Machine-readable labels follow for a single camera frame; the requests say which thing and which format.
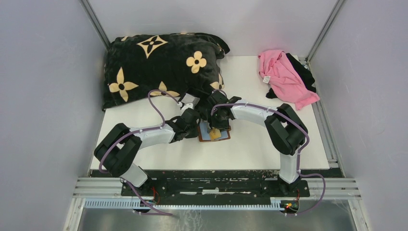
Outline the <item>brown leather card holder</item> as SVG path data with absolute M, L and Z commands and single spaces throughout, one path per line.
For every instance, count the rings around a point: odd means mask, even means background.
M 217 128 L 211 128 L 206 121 L 201 122 L 198 127 L 198 140 L 199 142 L 213 142 L 224 141 L 230 139 L 231 127 L 226 130 L 219 130 Z

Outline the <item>yellow card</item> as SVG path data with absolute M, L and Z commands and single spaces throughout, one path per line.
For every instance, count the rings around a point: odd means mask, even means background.
M 222 136 L 221 131 L 219 129 L 217 129 L 217 128 L 210 129 L 208 134 L 209 134 L 209 137 L 210 137 L 211 141 L 215 141 L 215 140 L 221 138 L 221 136 Z

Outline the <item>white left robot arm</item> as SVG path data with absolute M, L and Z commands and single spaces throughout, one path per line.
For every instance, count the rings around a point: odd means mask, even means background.
M 163 126 L 131 129 L 123 123 L 116 124 L 94 150 L 111 176 L 131 183 L 137 194 L 144 196 L 151 191 L 148 174 L 133 161 L 139 150 L 157 144 L 168 144 L 198 136 L 199 113 L 188 108 L 180 116 L 167 120 Z

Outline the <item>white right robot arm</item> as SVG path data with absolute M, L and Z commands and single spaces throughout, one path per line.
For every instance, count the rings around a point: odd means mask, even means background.
M 300 153 L 310 138 L 305 124 L 290 105 L 267 107 L 237 96 L 229 99 L 221 91 L 214 91 L 204 98 L 204 110 L 210 125 L 215 128 L 234 119 L 265 127 L 274 148 L 280 153 L 278 191 L 283 196 L 291 196 L 297 191 L 302 178 Z

